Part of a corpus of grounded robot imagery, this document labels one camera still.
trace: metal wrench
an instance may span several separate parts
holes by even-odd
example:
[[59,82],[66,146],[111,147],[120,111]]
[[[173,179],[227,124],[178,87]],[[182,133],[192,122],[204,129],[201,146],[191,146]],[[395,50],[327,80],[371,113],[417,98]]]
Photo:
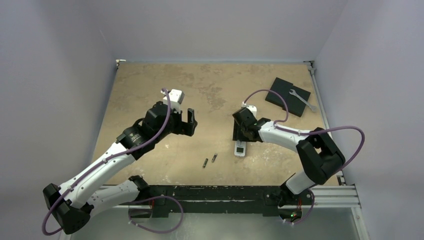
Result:
[[289,94],[291,94],[291,95],[293,95],[293,96],[295,96],[296,98],[298,98],[300,101],[302,101],[304,104],[306,104],[309,108],[310,108],[310,110],[312,111],[312,112],[316,112],[317,110],[318,110],[318,107],[316,107],[316,106],[314,106],[314,105],[311,105],[309,102],[307,102],[305,99],[303,99],[301,96],[299,96],[297,93],[296,93],[296,91],[294,90],[294,89],[290,89],[290,91],[288,92]]

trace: metal frame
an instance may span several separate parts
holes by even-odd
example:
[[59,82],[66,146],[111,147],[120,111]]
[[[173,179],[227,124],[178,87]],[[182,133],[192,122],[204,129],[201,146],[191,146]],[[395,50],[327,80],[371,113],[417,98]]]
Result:
[[[313,67],[313,63],[310,61],[303,62],[310,73],[311,81],[313,84],[313,88],[315,90],[317,102],[319,104],[319,108],[321,111],[322,122],[326,129],[329,128],[329,123],[327,120],[327,115],[324,110],[323,102],[321,100],[321,95],[317,86],[317,81],[315,79],[315,70]],[[358,197],[358,193],[356,187],[354,185],[348,186],[346,185],[345,178],[342,171],[336,173],[337,179],[339,181],[339,186],[315,186],[312,188],[312,192],[315,195],[315,204],[314,208],[350,208],[352,211],[354,227],[358,233],[360,240],[369,240],[370,236],[367,232],[367,228],[365,226],[362,211],[361,211],[361,203]],[[296,206],[293,205],[285,205],[283,207],[279,207],[279,209],[292,209]],[[113,208],[133,208],[133,209],[147,209],[149,206],[147,205],[118,205]],[[63,231],[60,232],[59,240],[70,240],[72,235],[66,235]]]

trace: open-end wrench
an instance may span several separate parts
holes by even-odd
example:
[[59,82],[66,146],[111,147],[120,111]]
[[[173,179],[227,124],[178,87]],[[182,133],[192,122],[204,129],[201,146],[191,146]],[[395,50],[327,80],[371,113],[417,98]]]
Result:
[[294,89],[290,89],[290,91],[288,93],[291,94],[291,95],[293,95],[293,96],[295,96],[300,101],[302,101],[304,104],[306,104],[310,108],[310,110],[312,110],[312,112],[316,112],[317,111],[318,107],[316,107],[314,105],[311,105],[309,102],[307,102],[301,96],[299,96]]

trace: table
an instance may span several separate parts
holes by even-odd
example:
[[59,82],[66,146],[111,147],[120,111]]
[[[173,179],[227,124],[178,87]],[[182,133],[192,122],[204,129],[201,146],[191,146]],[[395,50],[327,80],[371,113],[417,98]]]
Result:
[[[296,153],[269,143],[248,143],[246,157],[234,156],[232,113],[252,92],[269,89],[276,77],[311,92],[309,102],[318,106],[310,73],[303,64],[120,64],[98,135],[93,161],[107,150],[122,131],[163,95],[161,88],[185,93],[187,108],[195,110],[198,126],[192,137],[170,134],[155,149],[112,177],[117,185],[133,175],[150,185],[281,185],[302,169]],[[249,104],[257,117],[284,119],[285,112],[257,93]],[[304,130],[324,127],[321,113],[306,108],[302,117],[290,114],[285,126]],[[216,161],[210,160],[217,153]],[[205,168],[205,158],[209,159]],[[332,177],[327,185],[338,185]]]

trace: black mat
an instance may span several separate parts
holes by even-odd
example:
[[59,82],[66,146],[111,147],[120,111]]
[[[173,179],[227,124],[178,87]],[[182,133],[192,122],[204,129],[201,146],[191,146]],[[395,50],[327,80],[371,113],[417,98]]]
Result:
[[[299,98],[289,94],[290,89],[294,89],[296,93],[306,101],[308,101],[311,95],[309,91],[294,86],[293,83],[285,81],[278,77],[275,78],[275,81],[271,86],[271,90],[277,92],[281,95],[281,97],[284,98],[285,102],[287,103],[288,112],[298,117],[301,117],[304,113],[306,104],[299,100]],[[266,95],[265,101],[280,106],[282,107],[282,109],[286,110],[280,98],[278,98],[275,94],[271,92]]]

